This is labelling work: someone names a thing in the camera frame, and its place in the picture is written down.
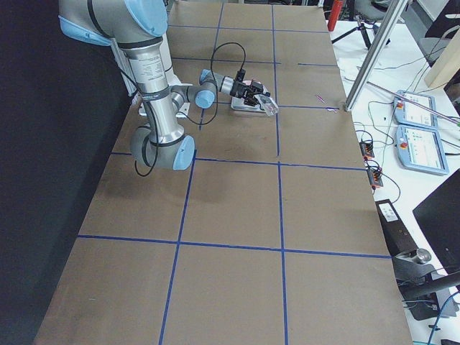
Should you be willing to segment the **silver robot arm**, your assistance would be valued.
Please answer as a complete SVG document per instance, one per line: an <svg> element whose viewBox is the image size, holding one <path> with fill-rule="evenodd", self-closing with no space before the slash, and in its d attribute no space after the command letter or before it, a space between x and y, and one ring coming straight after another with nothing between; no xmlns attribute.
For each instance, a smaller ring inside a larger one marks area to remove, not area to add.
<svg viewBox="0 0 460 345"><path fill-rule="evenodd" d="M195 141L176 119L186 102L208 109L219 93L225 93L266 113L276 108L261 83L244 83L243 69L235 78L203 70L198 86L170 85L161 56L167 31L163 1L60 1L59 10L66 36L101 46L116 42L126 55L148 118L130 144L137 163L171 170L190 166Z"/></svg>

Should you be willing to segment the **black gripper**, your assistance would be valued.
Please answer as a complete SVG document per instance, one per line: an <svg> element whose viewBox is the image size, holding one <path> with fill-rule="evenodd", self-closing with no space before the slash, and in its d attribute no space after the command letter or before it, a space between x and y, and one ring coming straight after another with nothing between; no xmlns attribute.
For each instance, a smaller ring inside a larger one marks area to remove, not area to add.
<svg viewBox="0 0 460 345"><path fill-rule="evenodd" d="M264 86L257 80L234 80L231 87L231 96L244 99L244 105L256 106L257 99L253 94L263 94Z"/></svg>

